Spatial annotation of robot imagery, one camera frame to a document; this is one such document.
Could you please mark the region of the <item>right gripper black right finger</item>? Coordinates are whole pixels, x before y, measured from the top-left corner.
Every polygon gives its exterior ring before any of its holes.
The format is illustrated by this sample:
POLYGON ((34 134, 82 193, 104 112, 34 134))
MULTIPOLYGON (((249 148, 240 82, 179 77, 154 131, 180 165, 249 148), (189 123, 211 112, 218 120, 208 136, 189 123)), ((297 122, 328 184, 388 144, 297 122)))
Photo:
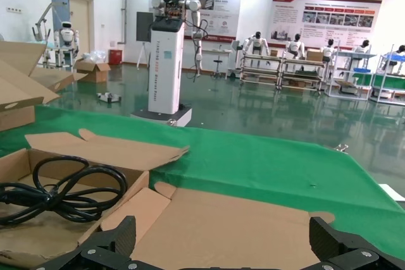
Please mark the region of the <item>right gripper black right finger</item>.
POLYGON ((363 237, 333 229, 320 217, 309 220, 309 244, 319 259, 311 269, 404 269, 404 261, 363 237))

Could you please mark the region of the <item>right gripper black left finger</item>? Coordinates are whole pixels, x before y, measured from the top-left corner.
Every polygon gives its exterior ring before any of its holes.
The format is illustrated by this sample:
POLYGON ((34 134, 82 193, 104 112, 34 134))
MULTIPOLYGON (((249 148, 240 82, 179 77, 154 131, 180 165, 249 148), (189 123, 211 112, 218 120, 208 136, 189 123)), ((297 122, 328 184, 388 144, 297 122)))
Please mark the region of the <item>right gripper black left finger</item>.
POLYGON ((126 216, 116 228, 95 232, 75 250, 33 268, 128 269, 135 243, 135 217, 126 216))

